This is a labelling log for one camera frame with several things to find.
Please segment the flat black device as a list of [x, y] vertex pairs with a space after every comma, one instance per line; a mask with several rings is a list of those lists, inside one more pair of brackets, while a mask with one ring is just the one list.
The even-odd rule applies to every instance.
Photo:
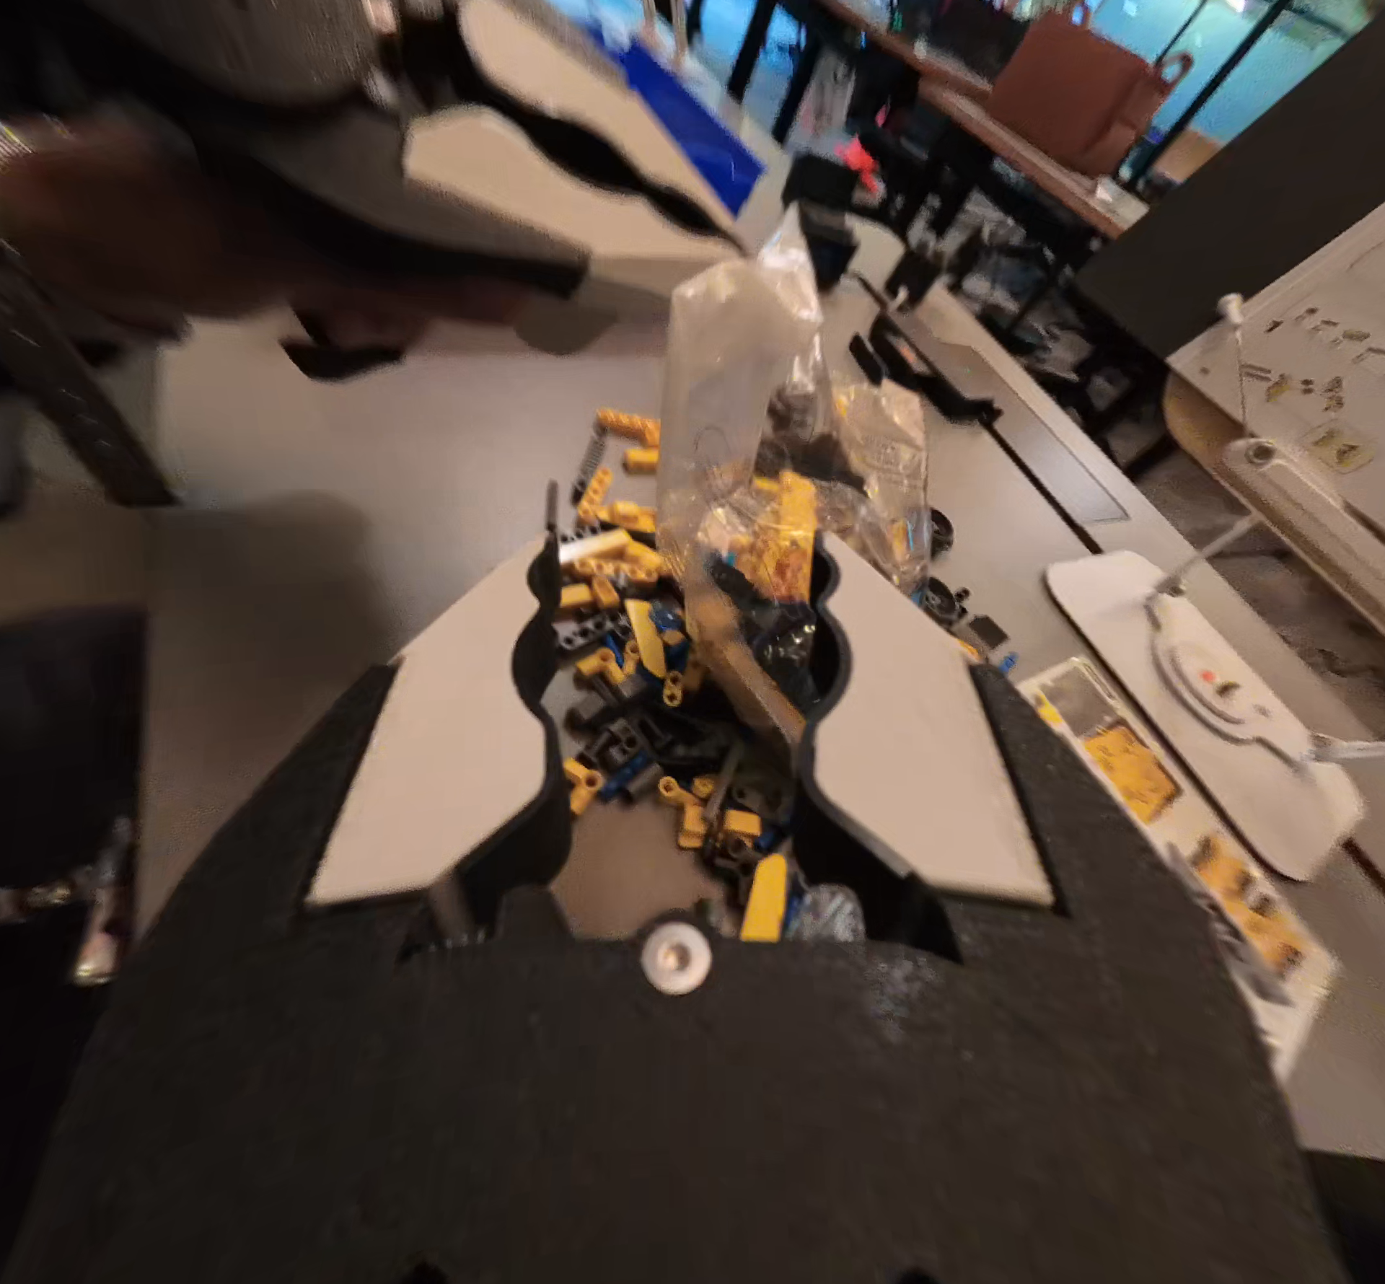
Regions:
[[995, 396], [964, 382], [974, 350], [928, 340], [920, 326], [893, 313], [881, 310], [869, 325], [853, 331], [847, 350], [868, 382], [892, 382], [914, 393], [952, 424], [994, 427], [1004, 416]]

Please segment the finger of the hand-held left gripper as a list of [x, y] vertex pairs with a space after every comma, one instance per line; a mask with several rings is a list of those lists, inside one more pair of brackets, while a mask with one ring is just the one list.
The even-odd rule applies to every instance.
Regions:
[[587, 266], [578, 295], [671, 295], [702, 270], [746, 257], [735, 217], [667, 128], [641, 103], [625, 144], [646, 175], [680, 192], [712, 220], [712, 233], [675, 223], [641, 192], [582, 181], [491, 109], [454, 107], [417, 118], [405, 175], [504, 226], [529, 229]]
[[[646, 106], [597, 42], [544, 1], [523, 10], [511, 0], [461, 0], [461, 107], [496, 110], [582, 181], [640, 192], [675, 223], [712, 233], [701, 206], [636, 166], [625, 147], [636, 101]], [[461, 246], [557, 248], [468, 203]]]

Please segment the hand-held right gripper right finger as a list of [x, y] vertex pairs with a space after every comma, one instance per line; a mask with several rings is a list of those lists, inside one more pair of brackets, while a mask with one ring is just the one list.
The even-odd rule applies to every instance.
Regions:
[[963, 643], [841, 536], [820, 550], [843, 677], [806, 737], [809, 783], [899, 876], [1051, 908], [1053, 887]]

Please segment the brown tote bag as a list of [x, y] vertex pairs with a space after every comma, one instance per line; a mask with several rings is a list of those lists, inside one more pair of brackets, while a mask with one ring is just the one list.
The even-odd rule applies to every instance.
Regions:
[[985, 110], [1060, 166], [1113, 177], [1193, 67], [1177, 51], [1145, 58], [1091, 26], [1088, 5], [1031, 20]]

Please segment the white book stand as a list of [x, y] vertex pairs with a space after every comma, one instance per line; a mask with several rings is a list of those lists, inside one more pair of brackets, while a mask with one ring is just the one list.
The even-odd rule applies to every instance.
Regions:
[[1355, 513], [1304, 458], [1239, 434], [1170, 359], [1384, 200], [1383, 16], [1152, 208], [1078, 280], [1119, 340], [1162, 360], [1210, 409], [1211, 467], [1247, 505], [1171, 570], [1116, 551], [1054, 563], [1045, 581], [1177, 758], [1279, 874], [1310, 879], [1366, 811], [1350, 763], [1377, 740], [1313, 727], [1193, 600], [1195, 569], [1235, 539], [1281, 532], [1383, 628], [1383, 524]]

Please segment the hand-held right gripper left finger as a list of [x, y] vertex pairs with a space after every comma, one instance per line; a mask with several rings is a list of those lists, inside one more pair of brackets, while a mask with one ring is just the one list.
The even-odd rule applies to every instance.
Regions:
[[566, 804], [542, 697], [560, 588], [547, 533], [396, 655], [310, 908], [425, 896], [443, 931], [489, 931], [513, 885], [557, 869]]

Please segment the small black box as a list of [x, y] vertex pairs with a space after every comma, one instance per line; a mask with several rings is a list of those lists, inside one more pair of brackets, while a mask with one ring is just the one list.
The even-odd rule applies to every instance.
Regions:
[[948, 255], [937, 246], [906, 246], [887, 276], [887, 304], [897, 311], [917, 308], [940, 280]]

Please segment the pile of yellow grey bricks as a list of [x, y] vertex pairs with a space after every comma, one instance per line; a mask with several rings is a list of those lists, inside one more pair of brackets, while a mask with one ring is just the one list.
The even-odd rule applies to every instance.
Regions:
[[[656, 467], [661, 474], [664, 424], [615, 409], [599, 418], [649, 446], [644, 461], [634, 447], [627, 450], [630, 468]], [[658, 496], [652, 505], [606, 504], [610, 479], [607, 468], [593, 473], [581, 518], [604, 535], [621, 533], [627, 545], [572, 555], [557, 625], [578, 693], [566, 718], [576, 739], [576, 755], [566, 761], [575, 813], [607, 801], [664, 807], [673, 844], [718, 884], [718, 896], [707, 896], [704, 921], [729, 936], [760, 945], [874, 936], [924, 946], [942, 896], [951, 894], [896, 875], [809, 783], [806, 737], [843, 677], [837, 637], [820, 616], [829, 578], [823, 535], [813, 569], [818, 629], [810, 661], [822, 695], [798, 743], [785, 746], [744, 723], [701, 661], [683, 594], [658, 545]], [[995, 671], [979, 643], [967, 641], [937, 610], [920, 607], [979, 662], [973, 674], [982, 695]], [[982, 705], [1026, 811], [1000, 718], [983, 695]]]

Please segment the person's left hand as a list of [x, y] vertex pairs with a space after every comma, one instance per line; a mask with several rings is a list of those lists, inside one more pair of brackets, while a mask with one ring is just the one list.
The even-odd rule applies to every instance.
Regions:
[[4, 240], [30, 274], [116, 320], [289, 307], [347, 344], [408, 344], [443, 320], [510, 325], [529, 291], [388, 277], [331, 260], [184, 150], [119, 116], [4, 122]]

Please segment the instruction booklet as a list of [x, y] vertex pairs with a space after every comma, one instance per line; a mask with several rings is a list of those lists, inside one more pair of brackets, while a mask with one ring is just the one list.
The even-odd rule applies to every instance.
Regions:
[[1384, 520], [1384, 208], [1170, 359], [1239, 434], [1304, 458], [1358, 514]]

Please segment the yellow sticker sheet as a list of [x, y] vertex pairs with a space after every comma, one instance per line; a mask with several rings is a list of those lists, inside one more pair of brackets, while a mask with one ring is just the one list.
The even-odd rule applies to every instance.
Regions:
[[1337, 980], [1334, 953], [1091, 661], [1065, 659], [1019, 687], [1202, 908], [1273, 1070], [1288, 1084]]

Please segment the clear plastic bag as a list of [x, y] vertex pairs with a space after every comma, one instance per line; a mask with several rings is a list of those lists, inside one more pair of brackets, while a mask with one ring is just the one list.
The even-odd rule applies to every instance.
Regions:
[[794, 746], [820, 699], [815, 558], [835, 533], [915, 592], [936, 544], [921, 400], [850, 326], [831, 360], [819, 264], [853, 260], [835, 212], [786, 208], [752, 255], [675, 289], [658, 545], [701, 661], [754, 732]]

